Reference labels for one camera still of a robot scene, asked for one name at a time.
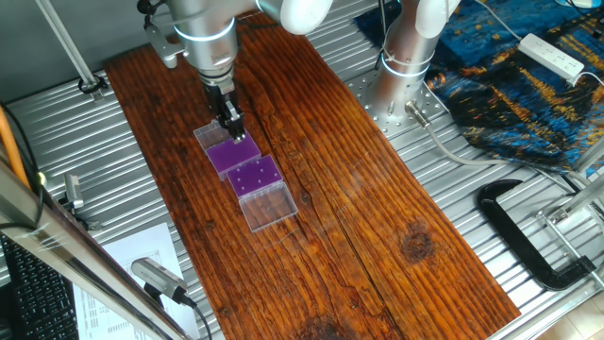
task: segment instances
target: black keyboard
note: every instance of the black keyboard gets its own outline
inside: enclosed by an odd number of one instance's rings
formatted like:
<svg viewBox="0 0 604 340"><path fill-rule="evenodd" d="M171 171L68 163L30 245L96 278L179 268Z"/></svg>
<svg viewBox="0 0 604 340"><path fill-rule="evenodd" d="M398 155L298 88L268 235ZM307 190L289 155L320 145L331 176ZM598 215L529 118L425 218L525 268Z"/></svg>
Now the black keyboard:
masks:
<svg viewBox="0 0 604 340"><path fill-rule="evenodd" d="M0 235L24 339L77 340L76 311L61 274Z"/></svg>

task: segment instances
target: purple foam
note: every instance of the purple foam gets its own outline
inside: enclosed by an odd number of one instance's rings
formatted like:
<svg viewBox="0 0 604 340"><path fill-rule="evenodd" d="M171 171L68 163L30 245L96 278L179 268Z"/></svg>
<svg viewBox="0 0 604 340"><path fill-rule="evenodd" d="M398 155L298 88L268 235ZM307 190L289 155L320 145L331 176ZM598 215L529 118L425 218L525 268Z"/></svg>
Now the purple foam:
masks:
<svg viewBox="0 0 604 340"><path fill-rule="evenodd" d="M283 180L273 157L265 156L250 161L237 169L228 172L228 180L237 197L253 193L258 189Z"/></svg>
<svg viewBox="0 0 604 340"><path fill-rule="evenodd" d="M209 148L207 153L218 175L260 157L260 150L247 132L239 143L229 139Z"/></svg>

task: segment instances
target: wood grain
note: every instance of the wood grain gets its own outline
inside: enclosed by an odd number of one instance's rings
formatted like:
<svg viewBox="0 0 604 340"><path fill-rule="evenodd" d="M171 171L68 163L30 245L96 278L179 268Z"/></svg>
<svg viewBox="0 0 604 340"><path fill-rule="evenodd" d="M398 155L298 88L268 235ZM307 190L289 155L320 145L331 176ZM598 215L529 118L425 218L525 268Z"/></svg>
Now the wood grain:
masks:
<svg viewBox="0 0 604 340"><path fill-rule="evenodd" d="M193 136L195 70L150 46L106 67L226 338L484 339L519 316L306 38L240 33L245 126L299 209L257 233Z"/></svg>

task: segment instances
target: metal bar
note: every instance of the metal bar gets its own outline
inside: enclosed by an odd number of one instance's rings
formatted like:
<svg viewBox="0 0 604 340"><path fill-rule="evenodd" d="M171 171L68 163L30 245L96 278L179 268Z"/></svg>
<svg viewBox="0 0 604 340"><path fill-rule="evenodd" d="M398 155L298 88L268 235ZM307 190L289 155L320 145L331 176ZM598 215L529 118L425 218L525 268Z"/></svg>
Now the metal bar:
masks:
<svg viewBox="0 0 604 340"><path fill-rule="evenodd" d="M560 292L539 307L518 316L488 340L536 339L581 303L598 294L599 288L592 280L580 281L567 293Z"/></svg>
<svg viewBox="0 0 604 340"><path fill-rule="evenodd" d="M543 217L543 219L545 220L545 222L547 223L547 225L554 230L554 232L556 233L556 235L558 235L558 237L573 252L573 254L577 258L580 258L581 254L579 254L579 252L575 249L575 247L573 245L571 245L570 241L568 241L568 239L562 234L562 232L558 229L558 227L556 227L556 225L554 223L552 223L549 220L549 218L547 218L547 216L545 216L545 214L543 212L538 212L538 214L539 214L540 217ZM595 271L593 271L593 272L590 273L590 275L594 278L594 280L596 280L596 282L602 287L602 289L604 289L604 281L602 281L602 279L597 275L597 273Z"/></svg>
<svg viewBox="0 0 604 340"><path fill-rule="evenodd" d="M596 178L596 180L566 202L562 206L562 211L568 214L578 212L602 195L604 195L604 176Z"/></svg>
<svg viewBox="0 0 604 340"><path fill-rule="evenodd" d="M0 183L0 223L33 224L38 198L3 162ZM61 207L44 205L33 232L1 232L153 339L191 339Z"/></svg>
<svg viewBox="0 0 604 340"><path fill-rule="evenodd" d="M573 164L575 171L582 174L592 164L604 156L604 137L600 138L595 144L593 144L587 151L579 157L579 159Z"/></svg>
<svg viewBox="0 0 604 340"><path fill-rule="evenodd" d="M91 70L88 68L86 61L82 58L79 51L77 50L76 44L72 40L67 32L67 28L60 20L59 15L55 11L55 8L50 3L50 0L36 0L38 7L44 14L44 17L48 21L48 24L53 28L55 35L60 41L60 44L63 45L67 56L72 61L75 69L84 80L84 84L86 86L94 86L96 84L96 79L92 75Z"/></svg>

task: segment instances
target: clear plastic box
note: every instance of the clear plastic box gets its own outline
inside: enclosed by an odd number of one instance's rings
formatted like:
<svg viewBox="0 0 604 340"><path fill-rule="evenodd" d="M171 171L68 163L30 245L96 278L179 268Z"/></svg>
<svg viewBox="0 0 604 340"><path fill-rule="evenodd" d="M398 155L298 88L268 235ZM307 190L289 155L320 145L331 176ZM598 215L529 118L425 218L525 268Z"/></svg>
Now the clear plastic box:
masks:
<svg viewBox="0 0 604 340"><path fill-rule="evenodd" d="M227 175L252 231L298 213L292 194L271 156L250 161Z"/></svg>
<svg viewBox="0 0 604 340"><path fill-rule="evenodd" d="M193 131L193 134L195 135L195 138L197 138L197 142L199 142L204 151L224 141L227 141L230 138L228 131L221 127L220 123L218 123L218 121L215 119L212 120L208 125Z"/></svg>
<svg viewBox="0 0 604 340"><path fill-rule="evenodd" d="M245 138L238 143L233 142L228 131L216 121L212 121L209 125L199 128L193 133L197 142L206 152L220 180L225 180L228 171L246 162L257 160L261 156L258 146L247 131Z"/></svg>
<svg viewBox="0 0 604 340"><path fill-rule="evenodd" d="M253 232L298 213L292 194L283 181L241 198L239 205Z"/></svg>
<svg viewBox="0 0 604 340"><path fill-rule="evenodd" d="M298 213L273 157L261 158L258 146L247 131L243 141L237 144L215 120L193 133L220 180L229 179L253 232Z"/></svg>

